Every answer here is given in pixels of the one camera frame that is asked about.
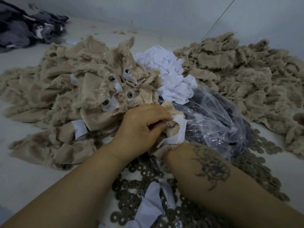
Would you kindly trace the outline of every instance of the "table surface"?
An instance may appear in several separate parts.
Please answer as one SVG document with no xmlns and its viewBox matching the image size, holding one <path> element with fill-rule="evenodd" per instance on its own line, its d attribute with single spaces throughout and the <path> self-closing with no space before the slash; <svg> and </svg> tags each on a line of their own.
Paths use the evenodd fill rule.
<svg viewBox="0 0 304 228">
<path fill-rule="evenodd" d="M 118 27 L 100 22 L 87 21 L 71 18 L 66 26 L 67 33 L 63 38 L 68 40 L 80 40 L 86 35 L 93 35 L 98 40 L 105 42 L 108 47 L 116 47 L 119 42 L 135 36 L 135 45 L 131 49 L 133 54 L 143 52 L 154 45 L 160 45 L 165 49 L 177 49 L 188 46 L 191 41 L 179 40 L 171 36 L 155 34 L 151 32 Z M 123 31 L 125 35 L 113 33 Z M 9 53 L 0 54 L 0 71 L 14 67 L 35 66 L 39 63 L 49 45 L 37 44 L 26 49 L 16 49 Z M 13 122 L 2 116 L 3 110 L 8 107 L 7 103 L 0 101 L 0 206 L 6 207 L 13 213 L 19 211 L 27 203 L 33 200 L 41 192 L 46 190 L 56 181 L 61 179 L 67 172 L 56 171 L 36 166 L 8 155 L 8 145 L 16 140 L 26 137 L 28 134 L 40 131 L 30 124 Z M 265 127 L 251 123 L 253 128 L 260 130 L 260 135 L 273 141 L 276 145 L 284 148 L 282 136 L 272 133 Z M 304 161 L 284 151 L 276 155 L 258 154 L 266 159 L 265 165 L 272 170 L 272 175 L 278 177 L 282 183 L 281 191 L 286 193 L 291 201 L 289 205 L 304 213 Z M 139 172 L 131 174 L 123 172 L 123 177 L 139 179 Z M 112 211 L 118 210 L 114 193 L 109 192 L 101 209 L 100 220 L 109 227 L 119 227 L 118 224 L 110 223 L 109 217 Z"/>
</svg>

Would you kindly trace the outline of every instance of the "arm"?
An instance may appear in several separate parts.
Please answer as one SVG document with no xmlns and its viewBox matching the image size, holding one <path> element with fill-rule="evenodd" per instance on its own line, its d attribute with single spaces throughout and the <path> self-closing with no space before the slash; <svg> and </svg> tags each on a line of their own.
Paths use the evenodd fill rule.
<svg viewBox="0 0 304 228">
<path fill-rule="evenodd" d="M 303 214 L 273 197 L 208 146 L 183 143 L 168 152 L 166 161 L 182 194 L 227 217 L 236 227 L 304 227 Z"/>
<path fill-rule="evenodd" d="M 94 227 L 101 204 L 120 171 L 155 143 L 172 120 L 164 107 L 147 104 L 127 111 L 112 142 L 64 176 L 1 228 Z"/>
</svg>

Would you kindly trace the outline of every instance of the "tattoo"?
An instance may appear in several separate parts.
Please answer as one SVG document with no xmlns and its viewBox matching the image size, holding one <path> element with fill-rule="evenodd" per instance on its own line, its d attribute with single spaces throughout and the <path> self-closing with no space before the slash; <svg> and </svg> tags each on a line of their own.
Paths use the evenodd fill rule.
<svg viewBox="0 0 304 228">
<path fill-rule="evenodd" d="M 192 150 L 198 156 L 192 159 L 202 165 L 202 172 L 195 175 L 199 177 L 207 176 L 208 181 L 211 182 L 208 191 L 213 190 L 218 181 L 225 182 L 230 177 L 229 167 L 217 157 L 214 149 L 199 143 L 191 143 L 190 145 L 193 146 Z"/>
</svg>

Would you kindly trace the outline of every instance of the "plastic bag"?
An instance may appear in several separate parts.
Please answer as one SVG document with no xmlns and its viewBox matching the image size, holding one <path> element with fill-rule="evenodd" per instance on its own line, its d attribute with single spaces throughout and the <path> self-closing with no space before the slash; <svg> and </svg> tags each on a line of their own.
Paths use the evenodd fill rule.
<svg viewBox="0 0 304 228">
<path fill-rule="evenodd" d="M 173 102 L 187 119 L 185 139 L 214 148 L 228 160 L 247 149 L 253 134 L 237 106 L 206 86 L 199 86 L 193 92 L 188 103 L 180 105 Z"/>
</svg>

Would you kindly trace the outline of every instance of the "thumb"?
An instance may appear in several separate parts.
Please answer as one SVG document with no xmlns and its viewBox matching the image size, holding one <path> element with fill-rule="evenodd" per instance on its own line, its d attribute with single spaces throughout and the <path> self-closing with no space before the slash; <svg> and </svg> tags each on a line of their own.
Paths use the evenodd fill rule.
<svg viewBox="0 0 304 228">
<path fill-rule="evenodd" d="M 150 131 L 152 138 L 156 140 L 166 127 L 167 124 L 165 122 L 156 123 Z"/>
</svg>

